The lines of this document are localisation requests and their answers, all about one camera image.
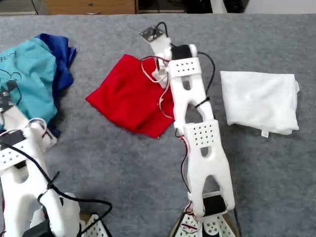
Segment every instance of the table surface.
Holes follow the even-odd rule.
[[[75,78],[60,101],[58,144],[46,154],[56,185],[82,198],[105,198],[105,223],[115,237],[165,237],[187,194],[180,175],[184,155],[171,126],[160,139],[121,129],[84,99],[123,54],[151,55],[138,33],[165,21],[174,44],[194,43],[217,67],[209,91],[229,160],[244,236],[296,237],[316,233],[316,15],[116,15],[0,18],[0,50],[39,33],[70,38],[78,54]],[[211,66],[201,58],[204,83]],[[292,135],[226,124],[219,71],[293,73],[300,85]],[[198,115],[189,110],[189,121]],[[103,206],[81,204],[83,211]]]

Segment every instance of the teal fabric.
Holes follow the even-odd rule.
[[[40,39],[30,39],[0,53],[0,87],[29,118],[47,123],[56,115],[52,83],[56,59]]]

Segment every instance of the red fabric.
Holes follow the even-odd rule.
[[[143,67],[151,75],[156,69],[155,60],[145,60]],[[162,93],[159,83],[144,75],[140,60],[125,54],[86,100],[116,125],[157,138],[173,123],[158,107]],[[170,90],[165,93],[161,106],[167,115],[173,116]]]

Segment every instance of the drawer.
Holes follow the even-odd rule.
[[[135,0],[46,0],[49,14],[135,14]]]

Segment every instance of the folded white towel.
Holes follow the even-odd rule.
[[[298,130],[299,86],[293,74],[221,71],[227,124],[288,135]]]

